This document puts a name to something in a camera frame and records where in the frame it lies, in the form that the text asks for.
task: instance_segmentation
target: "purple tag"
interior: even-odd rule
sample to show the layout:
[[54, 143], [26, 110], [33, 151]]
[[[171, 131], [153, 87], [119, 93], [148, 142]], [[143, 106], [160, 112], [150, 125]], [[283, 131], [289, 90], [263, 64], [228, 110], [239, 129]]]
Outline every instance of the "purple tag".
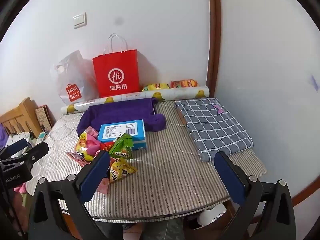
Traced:
[[218, 105], [213, 105], [213, 107], [214, 107], [215, 109], [217, 109], [217, 115], [223, 114], [223, 110], [221, 109], [220, 106], [218, 106]]

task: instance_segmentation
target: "rolled wallpaper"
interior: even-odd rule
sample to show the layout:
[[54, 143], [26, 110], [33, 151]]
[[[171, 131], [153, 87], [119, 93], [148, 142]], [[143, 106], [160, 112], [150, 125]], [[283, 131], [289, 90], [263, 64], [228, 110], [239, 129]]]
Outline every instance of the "rolled wallpaper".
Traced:
[[142, 91], [137, 93], [98, 98], [80, 103], [75, 103], [69, 106], [63, 106], [61, 108], [61, 112], [62, 114], [79, 113], [86, 111], [89, 108], [89, 106], [151, 97], [157, 98], [159, 101], [206, 98], [209, 97], [209, 89], [208, 87], [188, 87]]

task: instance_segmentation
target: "purple cloth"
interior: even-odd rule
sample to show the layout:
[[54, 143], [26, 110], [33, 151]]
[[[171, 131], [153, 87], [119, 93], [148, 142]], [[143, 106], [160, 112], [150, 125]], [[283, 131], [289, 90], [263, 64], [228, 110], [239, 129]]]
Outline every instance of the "purple cloth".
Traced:
[[103, 124], [141, 119], [146, 131], [161, 131], [165, 128], [165, 117], [162, 114], [154, 114], [153, 104], [157, 102], [156, 98], [143, 98], [90, 106], [80, 119], [77, 127], [78, 136], [89, 126], [99, 132]]
[[4, 147], [8, 140], [7, 132], [5, 131], [3, 125], [0, 123], [0, 148]]

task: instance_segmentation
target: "bed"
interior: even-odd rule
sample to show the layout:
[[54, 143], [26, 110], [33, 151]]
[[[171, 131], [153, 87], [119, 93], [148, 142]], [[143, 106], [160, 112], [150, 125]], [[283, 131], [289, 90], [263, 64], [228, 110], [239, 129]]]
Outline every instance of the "bed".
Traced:
[[42, 132], [35, 114], [36, 104], [25, 98], [16, 108], [0, 116], [0, 123], [8, 135], [11, 133], [33, 132], [38, 137]]
[[[147, 132], [147, 149], [133, 151], [129, 162], [138, 171], [110, 184], [108, 195], [96, 192], [84, 205], [97, 221], [146, 222], [185, 216], [229, 199], [213, 163], [202, 163], [199, 153], [174, 107], [174, 101], [156, 104], [166, 117], [166, 129]], [[81, 167], [66, 152], [73, 150], [76, 127], [83, 113], [62, 115], [45, 142], [49, 153], [34, 164], [26, 189], [33, 195], [41, 177], [49, 181], [77, 174]], [[230, 159], [247, 175], [261, 177], [266, 168], [252, 148]], [[64, 201], [61, 209], [68, 213]]]

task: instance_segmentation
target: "wooden headboard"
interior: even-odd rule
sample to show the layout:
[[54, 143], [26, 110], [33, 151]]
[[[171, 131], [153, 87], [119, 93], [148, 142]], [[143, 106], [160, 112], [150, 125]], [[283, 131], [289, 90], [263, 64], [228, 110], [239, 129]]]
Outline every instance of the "wooden headboard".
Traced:
[[33, 132], [38, 137], [42, 129], [36, 117], [35, 109], [36, 106], [30, 98], [25, 98], [19, 106], [1, 115], [0, 123], [8, 134]]

